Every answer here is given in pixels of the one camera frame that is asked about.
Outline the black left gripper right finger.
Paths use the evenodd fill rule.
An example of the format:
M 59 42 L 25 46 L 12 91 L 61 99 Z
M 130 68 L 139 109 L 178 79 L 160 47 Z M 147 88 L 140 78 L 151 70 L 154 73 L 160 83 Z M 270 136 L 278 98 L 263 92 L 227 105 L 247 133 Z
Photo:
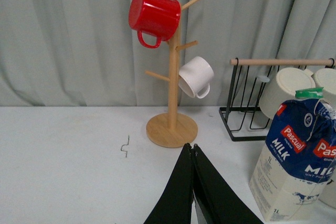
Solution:
M 198 223 L 262 223 L 235 194 L 198 145 L 193 146 Z

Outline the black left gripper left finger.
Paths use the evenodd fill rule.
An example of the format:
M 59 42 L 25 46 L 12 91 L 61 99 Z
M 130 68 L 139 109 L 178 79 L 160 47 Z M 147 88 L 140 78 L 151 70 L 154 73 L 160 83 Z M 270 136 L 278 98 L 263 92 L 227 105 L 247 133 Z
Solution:
M 190 223 L 193 203 L 192 148 L 185 144 L 166 187 L 145 223 Z

